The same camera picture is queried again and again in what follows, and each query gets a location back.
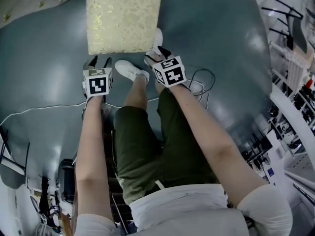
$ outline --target white shirt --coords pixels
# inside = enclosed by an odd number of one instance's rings
[[[288,236],[292,214],[274,186],[264,185],[248,194],[237,209],[226,208],[220,184],[199,184],[162,189],[130,204],[137,236],[249,236],[244,216],[255,221],[262,236]],[[107,218],[78,216],[75,236],[119,235]]]

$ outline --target forearm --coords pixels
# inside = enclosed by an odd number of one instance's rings
[[[201,106],[189,90],[171,87],[190,128],[206,158],[216,156],[225,148],[236,147],[230,135]]]
[[[93,98],[85,110],[76,160],[76,179],[105,180],[107,170],[102,138],[101,99]]]

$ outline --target olive green pants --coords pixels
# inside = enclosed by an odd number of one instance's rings
[[[218,183],[175,97],[163,90],[158,110],[163,143],[152,131],[148,114],[123,107],[114,119],[114,160],[126,204],[165,188]]]

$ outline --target white cube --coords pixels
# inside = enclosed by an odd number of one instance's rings
[[[157,80],[167,88],[186,81],[185,67],[179,56],[154,64],[153,71]]]
[[[84,70],[83,87],[87,97],[107,95],[112,87],[112,68]]]

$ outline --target cream cushion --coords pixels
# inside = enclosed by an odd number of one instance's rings
[[[150,51],[160,0],[87,0],[89,54]]]

